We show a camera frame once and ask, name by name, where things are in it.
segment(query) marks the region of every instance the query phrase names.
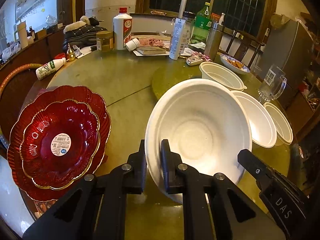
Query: red glass plate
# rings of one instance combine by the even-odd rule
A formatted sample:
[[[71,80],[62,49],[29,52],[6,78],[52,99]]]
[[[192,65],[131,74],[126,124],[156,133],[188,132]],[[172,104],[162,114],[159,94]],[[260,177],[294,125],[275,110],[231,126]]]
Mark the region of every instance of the red glass plate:
[[[100,145],[99,118],[84,102],[54,102],[26,127],[22,169],[43,189],[60,190],[83,176]]]
[[[56,101],[64,101],[66,99],[75,99],[78,102],[89,103],[92,111],[94,111],[100,120],[100,146],[95,154],[91,167],[87,174],[94,173],[103,161],[106,143],[108,141],[111,129],[111,120],[107,112],[106,104],[102,96],[91,92],[84,86],[61,86],[53,91],[45,92],[39,95],[36,100],[26,106],[21,112],[18,121],[15,123],[10,134],[10,145],[8,148],[8,162],[12,169],[12,177],[16,185],[24,190],[27,195],[39,202],[47,202],[58,200],[63,196],[70,187],[62,190],[40,189],[36,187],[32,180],[28,178],[22,170],[22,160],[20,158],[20,145],[25,127],[32,121],[33,116],[42,109],[45,109],[50,103]]]

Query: table surface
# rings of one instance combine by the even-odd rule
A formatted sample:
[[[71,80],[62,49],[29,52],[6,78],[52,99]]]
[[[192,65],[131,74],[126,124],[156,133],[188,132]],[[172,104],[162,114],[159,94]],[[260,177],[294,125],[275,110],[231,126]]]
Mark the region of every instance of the table surface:
[[[190,67],[182,58],[171,60],[166,56],[136,57],[128,51],[95,51],[62,67],[48,88],[84,85],[105,99],[112,128],[106,147],[108,160],[95,173],[100,176],[126,163],[129,154],[139,149],[157,100],[173,85],[194,77],[201,77],[199,66]],[[257,98],[260,81],[251,74],[240,78],[248,87],[245,92]],[[282,110],[277,102],[273,103]],[[269,149],[255,145],[252,152],[287,176],[293,148],[297,148],[295,140],[291,146]],[[255,179],[248,172],[238,187],[267,212],[258,196],[260,190]],[[182,205],[162,194],[147,172],[145,192],[127,197],[125,239],[169,240],[183,239],[183,235]]]

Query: green label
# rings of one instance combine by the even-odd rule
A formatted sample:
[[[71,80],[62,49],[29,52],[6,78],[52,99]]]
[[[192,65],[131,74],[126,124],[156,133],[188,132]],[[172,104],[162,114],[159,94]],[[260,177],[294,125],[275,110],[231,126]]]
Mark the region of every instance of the green label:
[[[211,27],[211,21],[206,17],[197,16],[195,26],[201,29],[209,30],[209,28]]]
[[[54,68],[55,68],[53,61],[50,61],[50,62],[49,62],[49,65],[50,65],[51,69],[54,69]]]

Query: white plastic bowl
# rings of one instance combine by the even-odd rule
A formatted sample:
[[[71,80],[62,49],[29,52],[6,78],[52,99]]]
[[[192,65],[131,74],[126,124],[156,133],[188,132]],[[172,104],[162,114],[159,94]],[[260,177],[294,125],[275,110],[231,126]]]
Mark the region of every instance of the white plastic bowl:
[[[268,111],[252,96],[240,91],[232,93],[240,101],[248,116],[252,141],[265,148],[273,147],[277,140],[277,131]]]
[[[233,57],[230,57],[230,56],[227,56],[227,55],[224,55],[224,54],[220,54],[220,59],[221,59],[221,62],[223,63],[223,65],[225,65],[225,67],[227,67],[228,69],[232,70],[233,72],[235,72],[237,74],[244,75],[244,74],[249,74],[250,73],[250,69],[246,65],[244,65],[242,62],[240,62],[239,60],[236,60]],[[242,69],[239,69],[239,68],[233,66],[232,64],[230,64],[228,62],[227,59],[231,60],[231,61],[237,61],[237,62],[241,63],[243,65]]]
[[[247,88],[236,74],[217,63],[202,62],[199,68],[202,78],[216,81],[229,90],[243,91]]]
[[[293,133],[290,124],[284,114],[272,103],[266,102],[263,105],[271,115],[277,130],[276,145],[291,144],[293,140]]]
[[[170,88],[157,102],[148,121],[145,152],[151,177],[165,194],[160,143],[200,173],[224,173],[234,183],[244,168],[237,162],[242,149],[252,150],[249,121],[240,102],[221,84],[190,79]],[[182,195],[168,195],[182,203]]]

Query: gray refrigerator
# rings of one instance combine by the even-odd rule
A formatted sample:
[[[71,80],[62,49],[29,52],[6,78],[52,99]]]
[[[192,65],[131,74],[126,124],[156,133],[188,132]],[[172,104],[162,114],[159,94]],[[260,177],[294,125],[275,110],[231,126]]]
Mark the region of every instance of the gray refrigerator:
[[[273,29],[258,62],[262,69],[260,78],[264,79],[272,64],[281,68],[287,78],[287,85],[278,98],[281,106],[286,109],[302,82],[311,63],[312,39],[301,25],[289,20],[279,29]]]

